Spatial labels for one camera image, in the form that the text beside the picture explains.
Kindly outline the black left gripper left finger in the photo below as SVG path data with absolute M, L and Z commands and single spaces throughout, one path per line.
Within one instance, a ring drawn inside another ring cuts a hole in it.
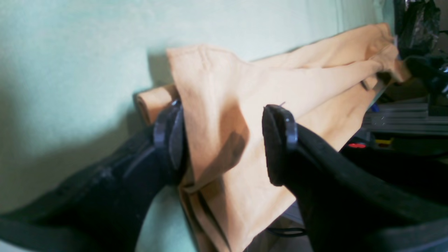
M 157 193 L 180 182 L 185 156 L 178 99 L 112 155 L 2 214 L 1 241 L 34 252 L 131 252 Z

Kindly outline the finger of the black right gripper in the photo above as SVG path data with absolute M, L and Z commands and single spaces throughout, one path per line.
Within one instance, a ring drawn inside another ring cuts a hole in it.
M 411 75 L 420 79 L 429 91 L 447 91 L 447 57 L 409 56 L 404 63 Z

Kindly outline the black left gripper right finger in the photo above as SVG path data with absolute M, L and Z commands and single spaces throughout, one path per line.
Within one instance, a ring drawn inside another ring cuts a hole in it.
M 313 251 L 447 251 L 447 164 L 339 153 L 278 105 L 264 107 L 262 128 L 270 182 L 296 197 Z

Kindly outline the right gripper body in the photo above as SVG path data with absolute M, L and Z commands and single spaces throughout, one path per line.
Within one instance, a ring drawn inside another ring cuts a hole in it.
M 439 38 L 441 9 L 433 0 L 395 0 L 394 28 L 401 58 L 425 56 Z

